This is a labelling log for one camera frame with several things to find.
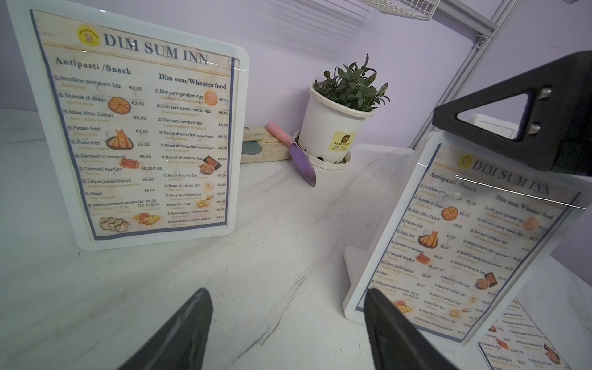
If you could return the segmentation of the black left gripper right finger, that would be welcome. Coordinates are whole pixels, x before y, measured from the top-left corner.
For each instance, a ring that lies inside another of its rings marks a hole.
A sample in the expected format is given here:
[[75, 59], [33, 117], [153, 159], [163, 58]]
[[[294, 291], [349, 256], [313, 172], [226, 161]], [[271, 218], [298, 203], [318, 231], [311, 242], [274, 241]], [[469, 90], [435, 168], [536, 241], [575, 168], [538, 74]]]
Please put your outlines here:
[[456, 368], [376, 288], [364, 299], [364, 318], [374, 367], [382, 370]]

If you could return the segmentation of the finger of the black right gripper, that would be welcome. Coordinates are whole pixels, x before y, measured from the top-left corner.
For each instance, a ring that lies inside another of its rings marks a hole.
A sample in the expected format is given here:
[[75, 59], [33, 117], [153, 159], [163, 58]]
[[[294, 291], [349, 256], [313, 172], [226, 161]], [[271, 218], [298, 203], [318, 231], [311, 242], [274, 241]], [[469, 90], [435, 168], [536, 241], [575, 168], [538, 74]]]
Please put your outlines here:
[[[485, 114], [520, 126], [507, 139], [473, 126]], [[538, 171], [591, 174], [591, 53], [575, 52], [436, 107], [433, 126]]]

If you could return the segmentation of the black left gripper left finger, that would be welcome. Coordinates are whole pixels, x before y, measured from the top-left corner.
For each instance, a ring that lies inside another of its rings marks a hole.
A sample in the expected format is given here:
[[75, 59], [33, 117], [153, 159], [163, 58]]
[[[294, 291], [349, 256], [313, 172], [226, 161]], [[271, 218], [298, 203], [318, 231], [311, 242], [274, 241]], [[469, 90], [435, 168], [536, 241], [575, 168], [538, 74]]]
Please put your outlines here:
[[198, 289], [122, 369], [201, 369], [213, 316], [209, 291]]

